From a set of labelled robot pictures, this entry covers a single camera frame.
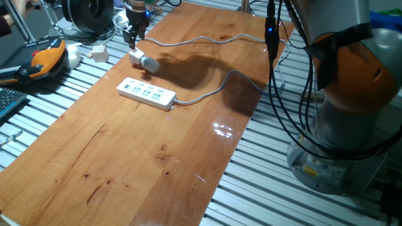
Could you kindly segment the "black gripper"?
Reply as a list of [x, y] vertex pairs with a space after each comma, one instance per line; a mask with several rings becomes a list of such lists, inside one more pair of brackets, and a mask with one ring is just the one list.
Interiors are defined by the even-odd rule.
[[127, 8], [126, 16], [129, 20], [128, 29], [123, 30], [124, 41], [129, 45], [130, 49], [135, 49], [136, 33], [138, 37], [145, 39], [145, 32], [149, 26], [150, 13], [146, 8]]

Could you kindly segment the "person's hand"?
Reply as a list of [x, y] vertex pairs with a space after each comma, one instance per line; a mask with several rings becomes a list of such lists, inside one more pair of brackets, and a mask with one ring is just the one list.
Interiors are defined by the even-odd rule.
[[20, 15], [26, 18], [35, 6], [39, 5], [39, 0], [13, 0], [13, 3]]

